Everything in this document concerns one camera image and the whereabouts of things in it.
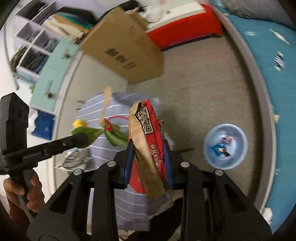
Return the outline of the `person's left hand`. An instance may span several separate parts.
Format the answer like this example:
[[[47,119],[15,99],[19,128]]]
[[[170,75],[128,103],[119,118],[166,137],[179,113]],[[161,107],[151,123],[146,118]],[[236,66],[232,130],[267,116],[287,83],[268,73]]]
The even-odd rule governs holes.
[[[31,178],[32,188],[28,192],[25,192],[24,188],[13,181],[11,178],[5,179],[3,185],[8,200],[17,207],[22,208],[18,199],[18,195],[27,196],[27,199],[29,201],[27,203],[27,208],[34,213],[38,213],[44,207],[45,196],[42,191],[42,184],[35,171],[33,171]]]

